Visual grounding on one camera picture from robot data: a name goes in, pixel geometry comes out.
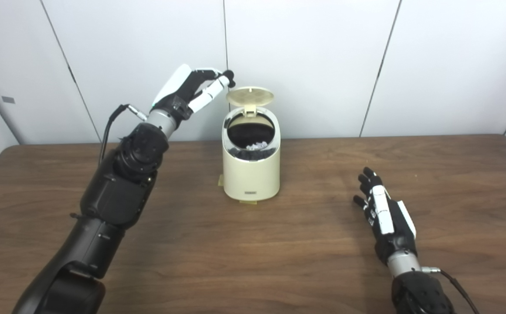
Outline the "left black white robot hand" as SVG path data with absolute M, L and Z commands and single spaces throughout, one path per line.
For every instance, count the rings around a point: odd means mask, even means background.
M 154 99 L 147 123 L 161 126 L 153 117 L 159 113 L 173 122 L 173 130 L 178 129 L 182 121 L 209 105 L 226 88 L 235 87 L 234 77 L 232 70 L 181 65 Z

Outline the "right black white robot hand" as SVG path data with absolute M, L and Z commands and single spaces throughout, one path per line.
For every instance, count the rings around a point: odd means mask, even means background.
M 388 193 L 380 176 L 364 167 L 358 176 L 363 196 L 354 195 L 353 202 L 363 210 L 376 239 L 374 250 L 384 264 L 397 252 L 418 254 L 414 223 L 402 201 Z

